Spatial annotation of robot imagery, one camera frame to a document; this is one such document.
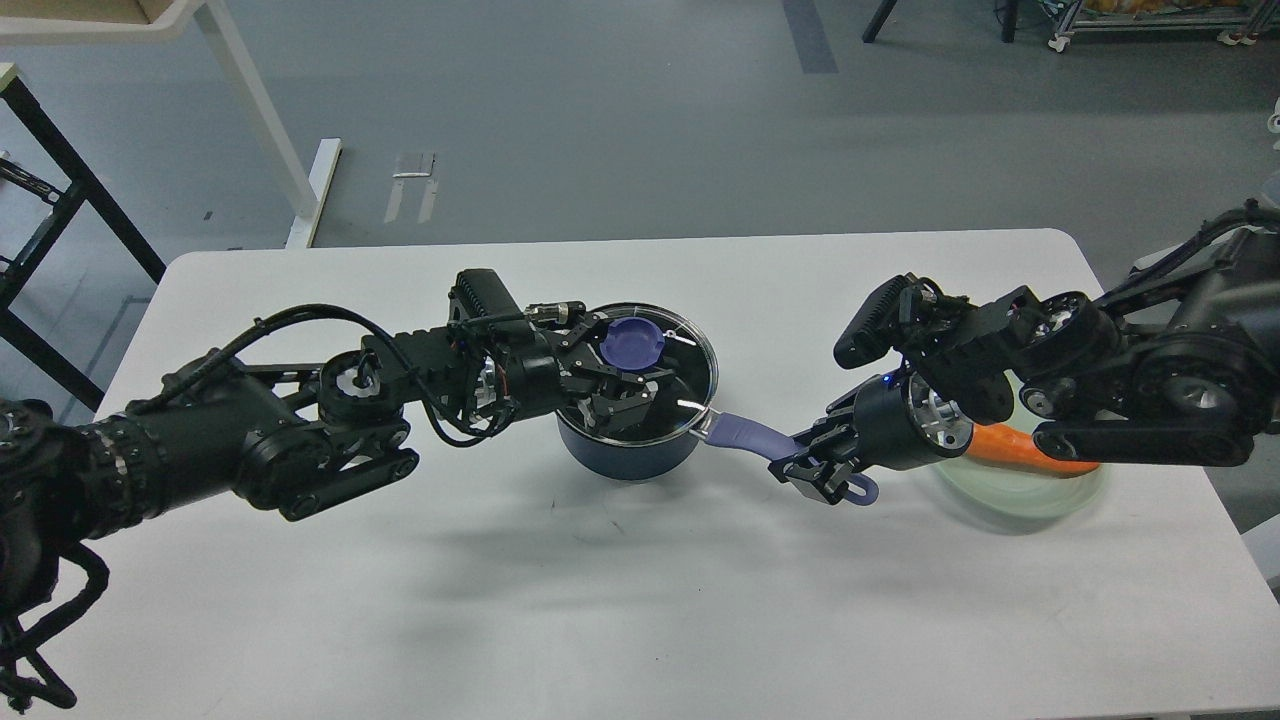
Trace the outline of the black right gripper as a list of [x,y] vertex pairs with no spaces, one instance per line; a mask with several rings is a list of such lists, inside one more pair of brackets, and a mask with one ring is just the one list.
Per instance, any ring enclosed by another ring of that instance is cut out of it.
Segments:
[[[919,373],[877,374],[795,434],[796,456],[773,460],[768,470],[778,483],[817,502],[868,506],[869,477],[860,466],[906,471],[960,457],[972,445],[974,427],[957,404],[941,398]],[[844,452],[852,462],[812,457]]]

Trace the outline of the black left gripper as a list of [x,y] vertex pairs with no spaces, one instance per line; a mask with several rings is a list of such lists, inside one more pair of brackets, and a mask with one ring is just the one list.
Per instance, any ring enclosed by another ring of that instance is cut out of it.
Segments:
[[660,401],[676,379],[671,369],[611,369],[596,346],[605,316],[581,301],[527,305],[530,332],[484,338],[471,418],[509,410],[521,421],[564,409],[564,423],[586,437],[649,437],[663,420]]

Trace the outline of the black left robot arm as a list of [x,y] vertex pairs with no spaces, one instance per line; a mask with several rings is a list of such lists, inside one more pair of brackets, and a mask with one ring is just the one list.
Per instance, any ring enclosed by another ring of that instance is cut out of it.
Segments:
[[494,270],[462,270],[444,325],[392,334],[346,307],[257,319],[163,378],[161,391],[68,427],[40,401],[3,402],[3,693],[17,712],[76,693],[40,647],[86,615],[109,570],[88,541],[232,492],[298,521],[408,477],[404,409],[467,448],[577,409],[625,430],[676,387],[655,346],[611,338],[581,302],[518,306]]

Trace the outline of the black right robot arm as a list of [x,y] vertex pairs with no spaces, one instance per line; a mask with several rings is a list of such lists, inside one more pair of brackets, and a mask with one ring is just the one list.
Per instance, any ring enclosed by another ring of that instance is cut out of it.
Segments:
[[869,468],[970,454],[1016,405],[1056,461],[1234,468],[1277,432],[1277,210],[1254,200],[1097,299],[988,304],[932,279],[877,287],[835,345],[846,369],[901,361],[788,439],[771,474],[828,505],[878,497]]

